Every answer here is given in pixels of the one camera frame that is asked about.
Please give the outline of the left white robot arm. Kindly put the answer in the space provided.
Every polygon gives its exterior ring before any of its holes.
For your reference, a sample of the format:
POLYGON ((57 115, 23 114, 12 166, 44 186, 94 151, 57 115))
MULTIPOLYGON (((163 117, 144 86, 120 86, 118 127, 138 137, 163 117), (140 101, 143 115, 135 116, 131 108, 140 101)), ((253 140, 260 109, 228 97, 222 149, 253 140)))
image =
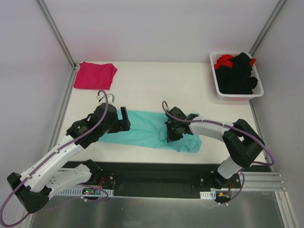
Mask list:
POLYGON ((65 189, 80 183, 99 183, 103 172, 92 160, 84 161, 62 174, 57 171, 103 135, 130 130, 127 109, 123 106, 120 110, 122 119, 118 118, 115 106, 102 103, 86 118, 74 122, 62 140, 35 165, 21 174, 13 172, 7 177, 16 197, 29 214, 42 209, 52 197, 65 189))

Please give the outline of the teal t shirt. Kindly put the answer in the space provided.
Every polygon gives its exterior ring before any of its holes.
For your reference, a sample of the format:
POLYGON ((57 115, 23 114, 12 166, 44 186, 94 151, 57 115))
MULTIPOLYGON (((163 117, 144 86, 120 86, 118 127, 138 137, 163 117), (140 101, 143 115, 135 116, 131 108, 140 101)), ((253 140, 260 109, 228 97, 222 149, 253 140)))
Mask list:
POLYGON ((133 145, 153 149, 174 150, 177 152, 199 152, 202 141, 197 135, 185 134, 175 142, 167 142, 167 129, 164 113, 128 110, 130 130, 107 133, 99 142, 133 145))

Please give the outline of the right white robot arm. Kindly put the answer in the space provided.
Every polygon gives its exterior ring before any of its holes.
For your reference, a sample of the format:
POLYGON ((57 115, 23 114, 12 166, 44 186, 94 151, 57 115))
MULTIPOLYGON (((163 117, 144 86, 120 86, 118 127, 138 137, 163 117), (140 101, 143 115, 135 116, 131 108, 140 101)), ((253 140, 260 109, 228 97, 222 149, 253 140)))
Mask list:
POLYGON ((228 185, 231 177, 254 163, 265 147, 264 142, 244 119, 224 123, 205 119, 198 114, 185 115, 179 108, 165 110, 168 118, 167 142, 175 142, 184 135, 202 135, 223 142, 229 153, 212 174, 204 178, 211 188, 221 189, 228 185))

